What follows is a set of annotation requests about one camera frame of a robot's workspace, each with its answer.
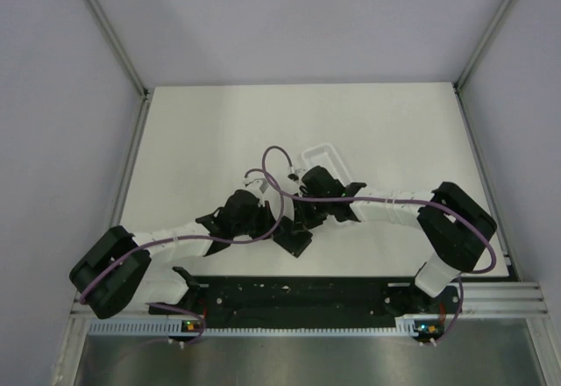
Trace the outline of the black leather card holder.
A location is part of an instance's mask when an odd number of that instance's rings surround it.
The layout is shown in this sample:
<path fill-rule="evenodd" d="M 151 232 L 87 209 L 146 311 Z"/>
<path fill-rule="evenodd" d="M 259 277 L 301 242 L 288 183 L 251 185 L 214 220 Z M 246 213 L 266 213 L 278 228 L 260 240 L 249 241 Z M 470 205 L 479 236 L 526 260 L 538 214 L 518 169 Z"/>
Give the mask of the black leather card holder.
<path fill-rule="evenodd" d="M 286 216 L 280 219 L 279 225 L 273 232 L 273 241 L 295 258 L 298 258 L 311 244 L 312 238 L 311 232 L 297 232 L 294 229 L 294 222 Z"/>

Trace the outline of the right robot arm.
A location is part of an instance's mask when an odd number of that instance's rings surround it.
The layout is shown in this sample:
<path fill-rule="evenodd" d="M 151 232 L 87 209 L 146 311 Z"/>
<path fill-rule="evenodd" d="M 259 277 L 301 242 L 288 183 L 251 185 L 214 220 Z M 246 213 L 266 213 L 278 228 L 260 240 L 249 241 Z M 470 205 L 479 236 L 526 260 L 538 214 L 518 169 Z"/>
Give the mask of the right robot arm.
<path fill-rule="evenodd" d="M 497 224 L 453 182 L 429 191 L 375 189 L 364 182 L 342 184 L 328 169 L 315 166 L 300 177 L 292 198 L 295 222 L 304 230 L 328 216 L 337 222 L 385 222 L 422 231 L 433 253 L 415 274 L 409 302 L 431 311 L 444 288 L 462 274 L 491 271 L 497 262 L 490 245 Z"/>

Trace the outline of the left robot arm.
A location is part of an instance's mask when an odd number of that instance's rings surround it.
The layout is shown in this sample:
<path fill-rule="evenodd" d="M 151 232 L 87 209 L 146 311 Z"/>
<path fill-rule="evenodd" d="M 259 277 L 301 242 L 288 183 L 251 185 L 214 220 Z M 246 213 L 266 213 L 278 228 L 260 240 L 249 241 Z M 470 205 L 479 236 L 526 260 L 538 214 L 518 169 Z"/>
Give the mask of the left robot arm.
<path fill-rule="evenodd" d="M 79 303 L 100 319 L 133 304 L 171 304 L 190 312 L 199 293 L 181 277 L 184 261 L 272 238 L 284 210 L 282 197 L 245 188 L 210 214 L 175 228 L 130 232 L 116 225 L 74 265 L 69 279 Z"/>

